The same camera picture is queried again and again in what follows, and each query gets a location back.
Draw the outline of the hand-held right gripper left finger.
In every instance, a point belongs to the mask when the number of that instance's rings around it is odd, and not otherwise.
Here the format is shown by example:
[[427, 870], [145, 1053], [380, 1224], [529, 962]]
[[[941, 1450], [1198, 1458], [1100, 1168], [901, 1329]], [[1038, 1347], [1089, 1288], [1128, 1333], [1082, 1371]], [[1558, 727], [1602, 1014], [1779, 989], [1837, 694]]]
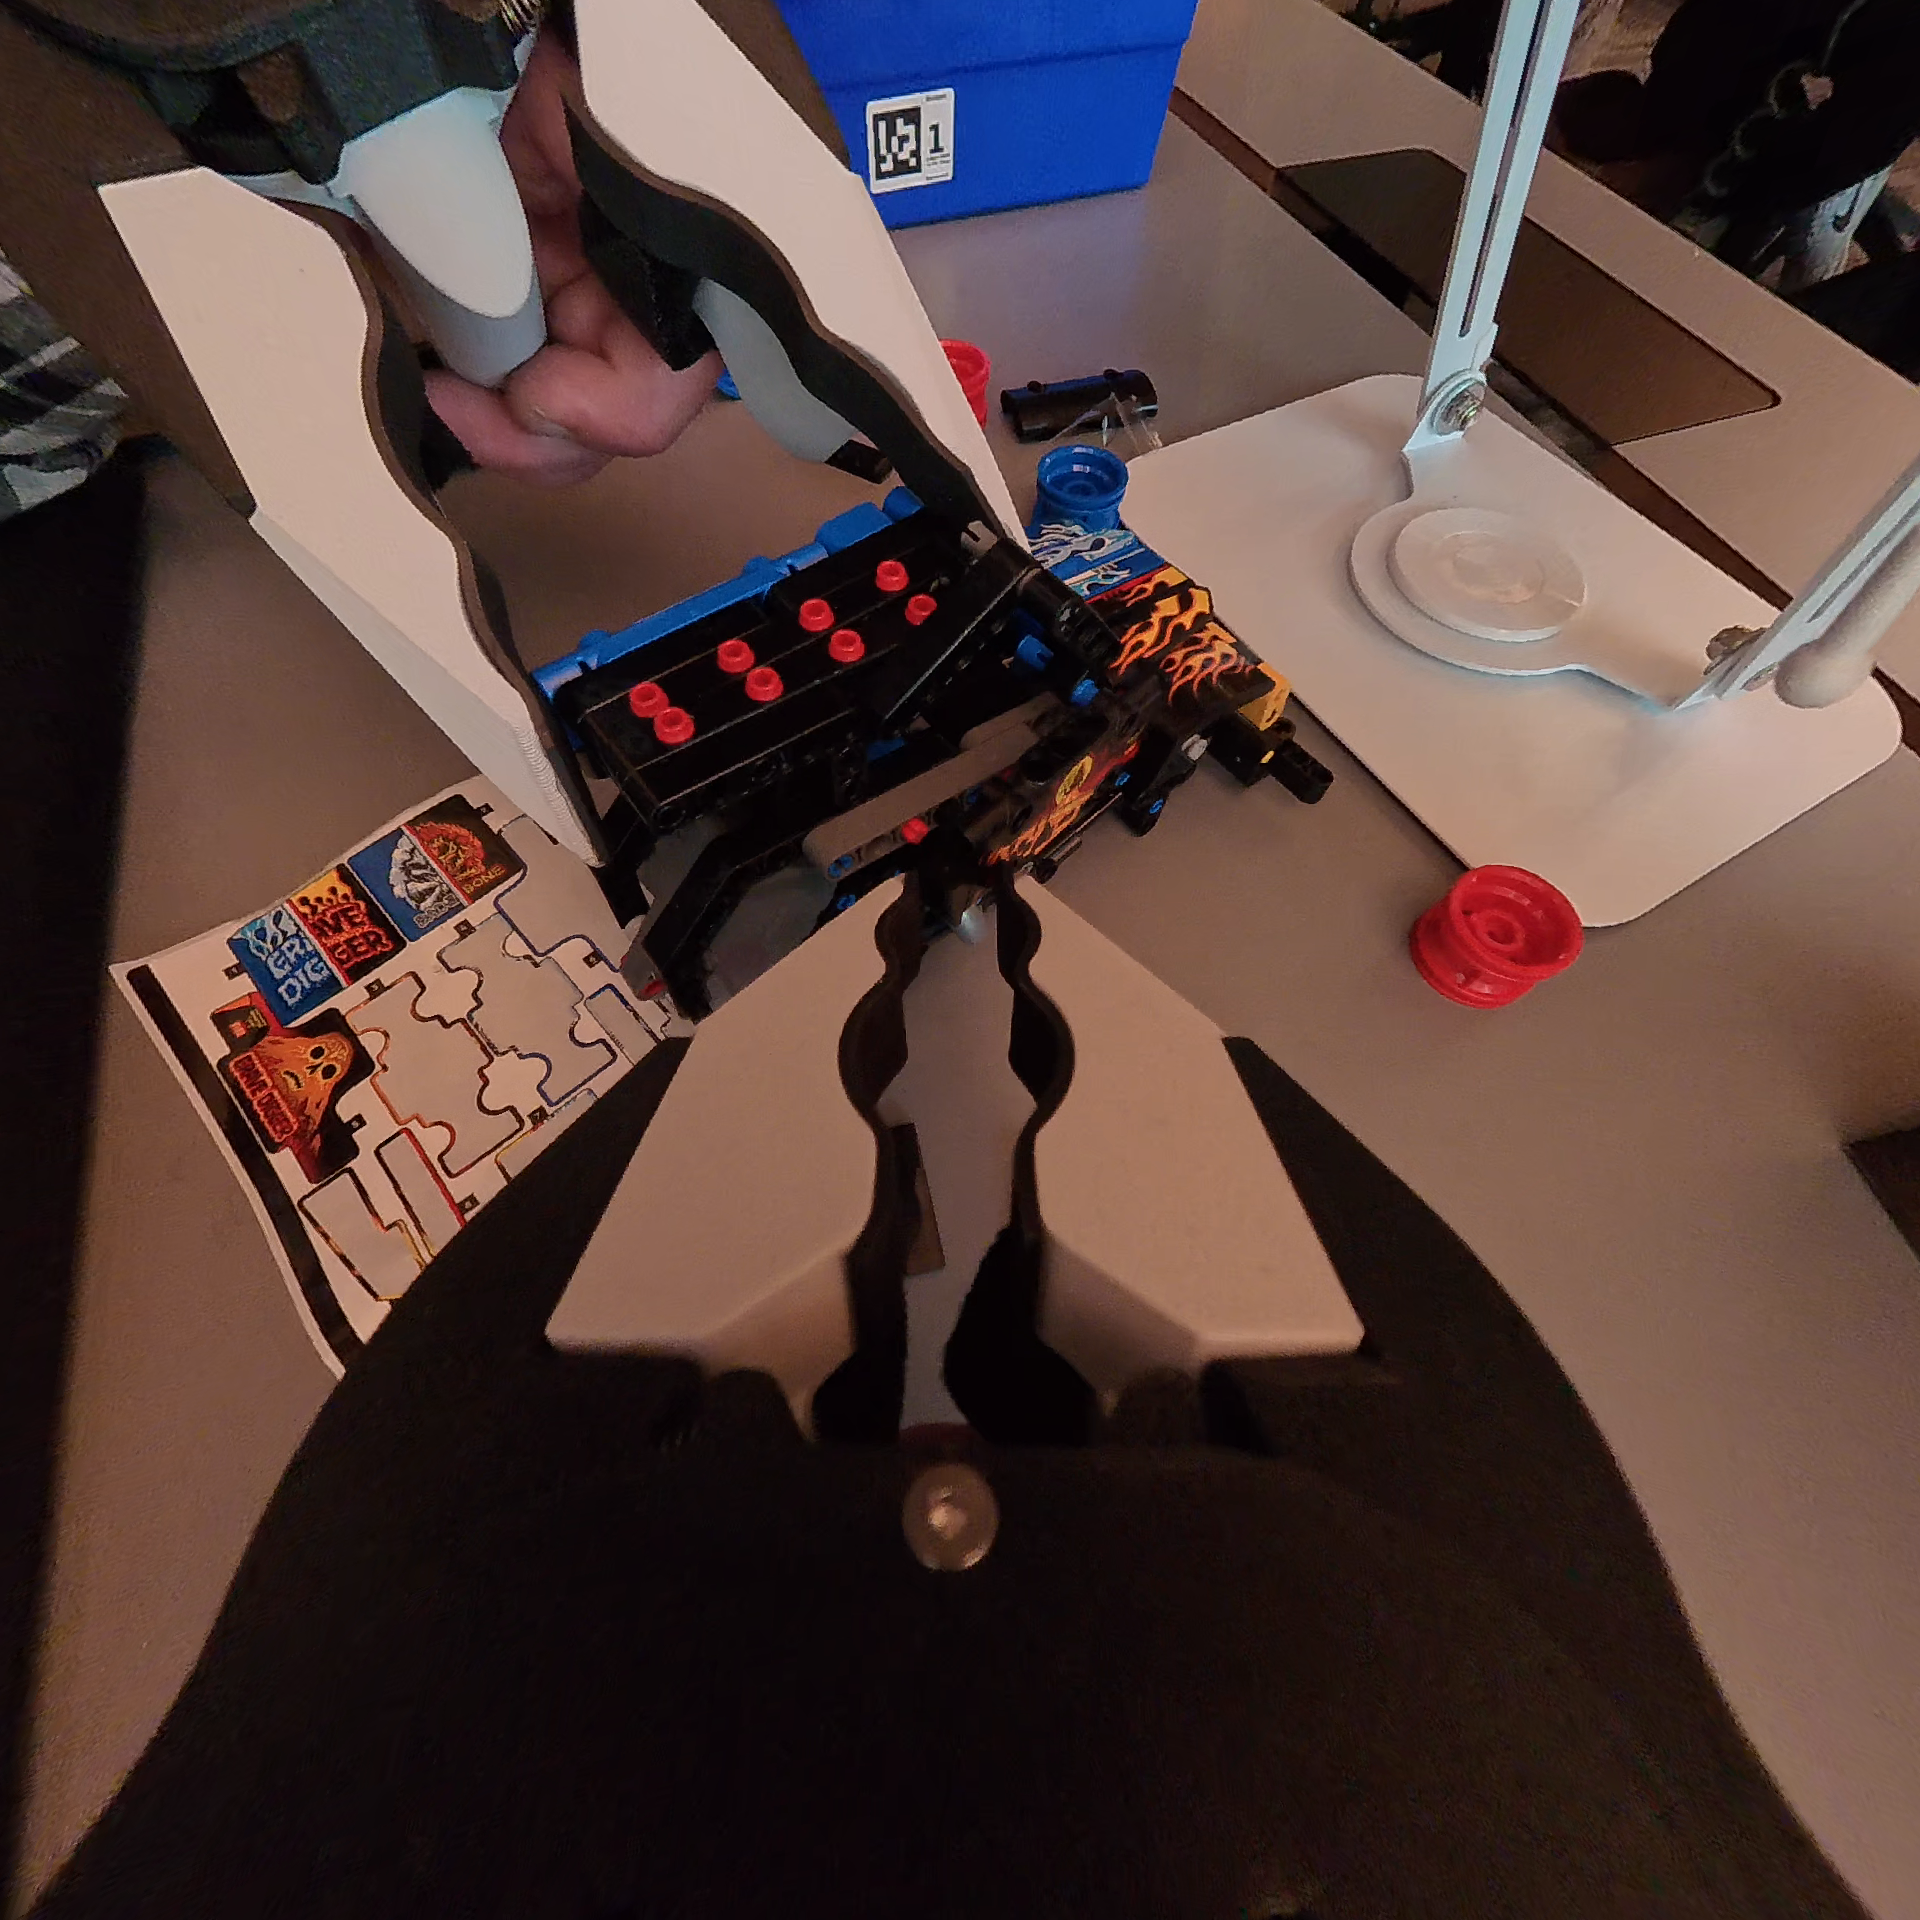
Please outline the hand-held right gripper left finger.
[[899, 1427], [920, 1210], [877, 1094], [916, 967], [920, 886], [899, 876], [688, 1032], [551, 1312], [554, 1347], [768, 1371], [816, 1437]]

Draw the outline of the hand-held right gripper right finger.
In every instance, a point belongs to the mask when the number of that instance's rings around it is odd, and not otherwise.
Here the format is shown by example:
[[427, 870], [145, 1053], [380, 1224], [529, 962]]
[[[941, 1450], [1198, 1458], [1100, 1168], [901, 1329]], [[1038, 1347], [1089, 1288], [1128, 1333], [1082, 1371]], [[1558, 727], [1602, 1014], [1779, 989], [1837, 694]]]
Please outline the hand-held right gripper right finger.
[[972, 1427], [1089, 1427], [1153, 1371], [1354, 1361], [1363, 1325], [1228, 1042], [1036, 878], [999, 886], [1009, 1224], [944, 1344]]

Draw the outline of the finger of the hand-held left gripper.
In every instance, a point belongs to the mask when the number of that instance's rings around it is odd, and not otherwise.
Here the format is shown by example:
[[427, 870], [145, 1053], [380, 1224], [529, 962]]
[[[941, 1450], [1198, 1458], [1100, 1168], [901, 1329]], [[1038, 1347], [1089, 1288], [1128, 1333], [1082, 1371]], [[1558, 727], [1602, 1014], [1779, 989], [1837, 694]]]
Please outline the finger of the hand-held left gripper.
[[725, 359], [799, 462], [869, 437], [929, 509], [1022, 542], [920, 296], [771, 8], [579, 0], [567, 143], [599, 278], [665, 365]]
[[362, 259], [206, 167], [99, 186], [99, 202], [235, 453], [251, 531], [484, 782], [609, 870], [469, 539], [399, 462], [427, 388]]

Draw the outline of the blue black toy brick truck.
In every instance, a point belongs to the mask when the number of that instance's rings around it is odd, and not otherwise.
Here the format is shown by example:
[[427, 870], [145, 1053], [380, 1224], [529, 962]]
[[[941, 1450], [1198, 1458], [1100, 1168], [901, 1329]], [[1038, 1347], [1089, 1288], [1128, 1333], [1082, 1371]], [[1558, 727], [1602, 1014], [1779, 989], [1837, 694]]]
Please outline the blue black toy brick truck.
[[929, 924], [954, 928], [999, 876], [967, 844], [983, 788], [1075, 710], [1198, 732], [1238, 788], [1330, 792], [1292, 740], [1287, 682], [1128, 528], [1003, 542], [909, 489], [589, 632], [538, 669], [538, 694], [616, 788], [605, 827], [621, 857], [717, 827], [629, 956], [687, 1014], [717, 1004], [709, 948], [742, 890], [799, 860], [824, 878], [820, 924], [920, 870]]

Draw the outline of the person's left forearm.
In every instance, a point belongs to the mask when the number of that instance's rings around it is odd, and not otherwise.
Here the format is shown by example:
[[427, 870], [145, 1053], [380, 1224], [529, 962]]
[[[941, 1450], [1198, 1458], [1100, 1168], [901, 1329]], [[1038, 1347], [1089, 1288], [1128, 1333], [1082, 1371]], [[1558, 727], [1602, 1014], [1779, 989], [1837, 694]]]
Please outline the person's left forearm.
[[0, 259], [0, 521], [34, 515], [112, 462], [121, 382]]

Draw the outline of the person's left hand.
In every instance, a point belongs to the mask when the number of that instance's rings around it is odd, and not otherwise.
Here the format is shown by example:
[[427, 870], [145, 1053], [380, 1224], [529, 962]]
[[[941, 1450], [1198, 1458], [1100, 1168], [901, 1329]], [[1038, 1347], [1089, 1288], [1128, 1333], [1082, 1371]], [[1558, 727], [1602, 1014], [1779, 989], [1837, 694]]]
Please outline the person's left hand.
[[504, 117], [504, 156], [529, 222], [551, 344], [516, 365], [504, 388], [427, 374], [427, 401], [469, 446], [469, 453], [529, 486], [583, 486], [616, 453], [664, 453], [701, 412], [722, 378], [717, 350], [672, 374], [589, 272], [579, 239], [583, 192], [560, 112], [567, 84], [579, 84], [579, 60], [554, 27], [538, 27]]

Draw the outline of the blue storage bin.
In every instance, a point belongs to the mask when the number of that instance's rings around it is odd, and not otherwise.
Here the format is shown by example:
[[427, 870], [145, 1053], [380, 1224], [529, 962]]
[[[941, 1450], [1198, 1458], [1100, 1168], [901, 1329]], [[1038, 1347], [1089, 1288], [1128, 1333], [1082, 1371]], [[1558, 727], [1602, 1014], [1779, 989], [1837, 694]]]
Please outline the blue storage bin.
[[877, 218], [1139, 192], [1195, 0], [778, 0]]

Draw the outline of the black cylinder part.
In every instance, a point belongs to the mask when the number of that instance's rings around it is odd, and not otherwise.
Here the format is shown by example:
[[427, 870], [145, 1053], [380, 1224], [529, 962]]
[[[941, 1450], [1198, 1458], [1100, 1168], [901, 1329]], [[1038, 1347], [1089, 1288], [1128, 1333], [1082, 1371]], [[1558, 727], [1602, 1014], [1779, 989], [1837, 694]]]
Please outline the black cylinder part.
[[1139, 365], [1103, 365], [1057, 382], [1028, 378], [999, 388], [999, 412], [1009, 418], [1015, 446], [1114, 437], [1159, 418], [1159, 382]]

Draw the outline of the blue wheel rim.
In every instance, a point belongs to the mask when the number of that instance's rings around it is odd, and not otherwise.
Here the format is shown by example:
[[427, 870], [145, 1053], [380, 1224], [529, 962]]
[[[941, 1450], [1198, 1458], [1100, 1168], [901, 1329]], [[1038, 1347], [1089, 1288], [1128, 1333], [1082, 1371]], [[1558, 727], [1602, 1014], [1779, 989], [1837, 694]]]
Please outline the blue wheel rim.
[[1128, 489], [1128, 462], [1114, 447], [1057, 446], [1038, 453], [1038, 496], [1028, 531], [1045, 528], [1114, 531], [1120, 489]]

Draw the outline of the sticker sheet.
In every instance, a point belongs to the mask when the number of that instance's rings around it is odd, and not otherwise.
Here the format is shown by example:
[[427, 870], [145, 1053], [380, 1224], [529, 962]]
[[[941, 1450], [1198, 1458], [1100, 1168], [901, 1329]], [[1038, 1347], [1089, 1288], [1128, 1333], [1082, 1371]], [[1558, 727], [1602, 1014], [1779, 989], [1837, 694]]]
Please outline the sticker sheet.
[[688, 1032], [621, 949], [599, 876], [463, 782], [276, 902], [112, 967], [339, 1375], [567, 1120]]

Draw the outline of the white book stand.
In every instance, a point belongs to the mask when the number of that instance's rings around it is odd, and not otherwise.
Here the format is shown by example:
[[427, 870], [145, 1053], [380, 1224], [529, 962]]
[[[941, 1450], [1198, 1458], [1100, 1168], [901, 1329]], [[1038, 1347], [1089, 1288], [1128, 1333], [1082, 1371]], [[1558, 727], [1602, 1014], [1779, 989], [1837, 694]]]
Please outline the white book stand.
[[1469, 870], [1635, 924], [1898, 753], [1872, 688], [1915, 594], [1915, 466], [1770, 612], [1484, 374], [1573, 0], [1501, 13], [1421, 378], [1357, 378], [1153, 447], [1128, 528]]

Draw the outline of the grey sneaker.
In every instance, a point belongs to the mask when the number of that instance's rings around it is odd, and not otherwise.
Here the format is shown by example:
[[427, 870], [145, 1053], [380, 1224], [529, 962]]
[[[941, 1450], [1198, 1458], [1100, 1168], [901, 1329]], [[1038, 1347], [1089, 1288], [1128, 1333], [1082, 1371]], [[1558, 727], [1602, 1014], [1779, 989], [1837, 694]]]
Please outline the grey sneaker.
[[1744, 278], [1779, 267], [1784, 296], [1837, 278], [1862, 218], [1889, 186], [1889, 167], [1816, 196], [1810, 186], [1761, 186], [1761, 161], [1761, 149], [1725, 149], [1709, 161], [1700, 186], [1676, 213], [1668, 213], [1668, 222]]

